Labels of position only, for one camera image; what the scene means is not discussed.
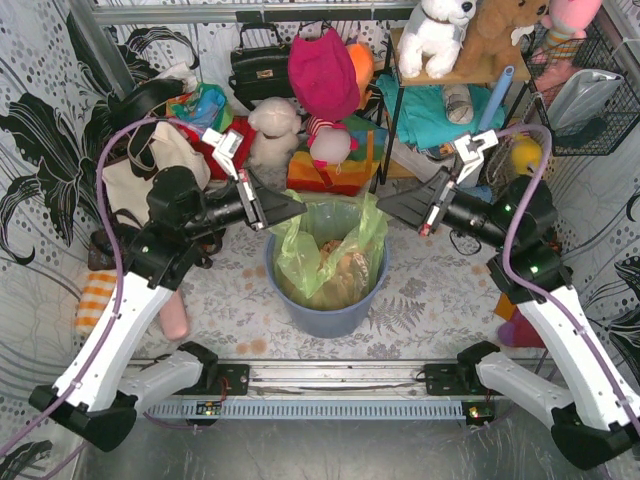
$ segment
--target black wire basket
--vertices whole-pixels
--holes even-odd
[[[612,57],[609,42],[595,25],[587,28],[587,38],[584,40],[569,40],[553,49],[542,50],[544,55],[540,55],[546,32],[545,28],[539,26],[530,43],[523,47],[526,50],[525,60],[532,79],[529,88],[538,97],[536,107],[542,123],[553,134],[553,154],[558,157],[609,155],[640,120],[640,101],[626,77],[626,72]],[[549,72],[550,67],[556,70],[564,68],[568,71],[569,65],[579,69],[593,68],[620,74],[623,76],[623,82],[596,115],[553,130],[547,108],[562,90],[566,80],[556,85],[553,85],[554,82],[547,82],[540,91],[538,85],[542,86],[542,75]]]

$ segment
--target blue bucket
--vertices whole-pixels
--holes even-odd
[[[267,248],[264,251],[264,263],[267,267],[267,278],[273,289],[284,302],[284,306],[289,312],[289,316],[293,322],[309,335],[320,338],[338,338],[345,335],[351,335],[358,328],[369,313],[369,308],[373,302],[373,297],[380,290],[389,271],[389,245],[384,242],[384,252],[382,261],[378,269],[378,282],[371,290],[369,295],[364,297],[358,303],[341,310],[320,311],[311,310],[301,307],[297,303],[289,300],[284,293],[280,291],[275,282],[275,274],[273,271],[273,249],[275,248],[276,237],[271,235],[267,241]]]

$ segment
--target white stuffed dog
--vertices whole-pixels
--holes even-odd
[[[420,75],[422,54],[430,56],[425,71],[441,78],[453,70],[476,0],[421,0],[411,12],[398,44],[398,68],[405,78]]]
[[[251,164],[285,167],[300,143],[296,134],[301,124],[296,109],[284,98],[271,97],[260,103],[249,114],[249,125],[258,132],[251,145]]]

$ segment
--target blue tube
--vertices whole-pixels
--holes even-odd
[[[498,108],[500,108],[500,104],[502,103],[504,96],[507,94],[507,90],[509,90],[509,87],[511,86],[511,82],[513,81],[513,74],[515,73],[515,71],[515,67],[509,65],[504,69],[502,75],[500,75],[497,85],[493,89],[493,92],[491,92],[489,103],[482,113],[482,118],[480,118],[477,133],[484,132],[489,128],[491,119],[495,115]]]

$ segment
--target folded turquoise cloth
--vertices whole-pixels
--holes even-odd
[[[389,75],[380,75],[376,83],[382,91],[389,114],[393,115],[398,97],[398,83]],[[447,120],[442,101],[442,87],[406,87],[396,135],[402,143],[417,145],[422,149],[450,142],[466,132],[476,133],[491,92],[475,85],[469,85],[469,92],[475,112],[473,120],[467,125],[456,125]],[[498,108],[489,128],[500,128],[504,118],[505,108]]]

